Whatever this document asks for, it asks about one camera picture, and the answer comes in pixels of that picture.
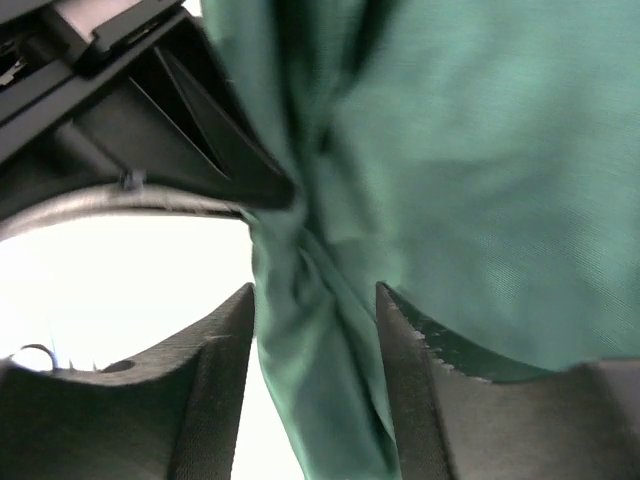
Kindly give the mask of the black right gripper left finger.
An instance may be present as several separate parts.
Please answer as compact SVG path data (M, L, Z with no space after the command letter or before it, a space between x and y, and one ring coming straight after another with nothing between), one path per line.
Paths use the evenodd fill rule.
M245 285L202 320L98 372L1 364L5 479L227 479L254 325Z

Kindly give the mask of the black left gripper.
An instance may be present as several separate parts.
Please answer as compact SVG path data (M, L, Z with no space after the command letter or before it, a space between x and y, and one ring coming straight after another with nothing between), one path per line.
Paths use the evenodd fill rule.
M1 206L22 211L1 222L3 241L91 216L291 203L199 18L177 1L114 1L86 42L78 5L46 6L42 33L12 42L27 67L1 92Z

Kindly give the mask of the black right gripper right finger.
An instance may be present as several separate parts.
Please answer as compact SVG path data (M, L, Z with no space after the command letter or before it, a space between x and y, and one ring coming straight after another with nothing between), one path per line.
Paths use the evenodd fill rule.
M635 479L639 363L548 372L485 350L384 284L377 330L406 479Z

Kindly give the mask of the dark green cloth napkin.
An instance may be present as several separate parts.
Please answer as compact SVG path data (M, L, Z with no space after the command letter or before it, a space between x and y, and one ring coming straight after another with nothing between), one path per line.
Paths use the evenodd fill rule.
M556 370L639 352L635 1L206 1L296 187L247 214L266 385L309 479L395 479L383 281Z

